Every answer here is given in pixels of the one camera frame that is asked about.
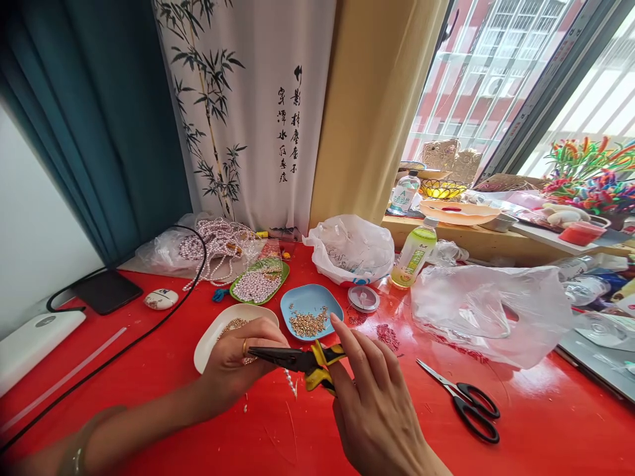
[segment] white wall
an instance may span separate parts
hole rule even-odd
[[[103,266],[0,102],[0,338],[38,303]]]

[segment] window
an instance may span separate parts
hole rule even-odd
[[[402,160],[420,161],[425,142],[453,137],[489,160],[582,4],[457,0],[456,27],[435,56]]]
[[[437,126],[437,135],[438,136],[450,136],[450,138],[455,138],[458,136],[458,132],[461,130],[463,126],[462,122],[444,122],[440,121]]]
[[[635,138],[635,9],[602,51],[571,95],[519,174],[542,177],[551,171],[546,158],[561,139],[602,140],[626,144]]]

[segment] windowsill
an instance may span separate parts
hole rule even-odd
[[[416,218],[384,216],[382,227],[388,229],[395,242],[395,248],[401,249],[408,234],[421,225],[423,220]],[[496,256],[512,257],[516,266],[541,266],[559,258],[571,256],[565,251],[553,248],[513,231],[499,233],[478,226],[461,226],[440,223],[437,228],[439,239],[454,241],[465,248],[472,258],[489,261]],[[595,253],[627,256],[633,250],[624,245],[598,247]]]

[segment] black phone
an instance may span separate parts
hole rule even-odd
[[[115,312],[143,294],[139,286],[116,270],[106,270],[91,276],[71,289],[99,315]]]

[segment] bracelet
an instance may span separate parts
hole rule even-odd
[[[110,417],[117,415],[124,411],[126,407],[117,406],[111,407],[104,411],[97,413],[93,418],[85,424],[82,429],[77,432],[77,435],[71,441],[68,449],[64,452],[62,463],[58,469],[58,476],[83,476],[85,474],[84,458],[86,454],[86,443],[91,437],[96,427],[108,420]]]

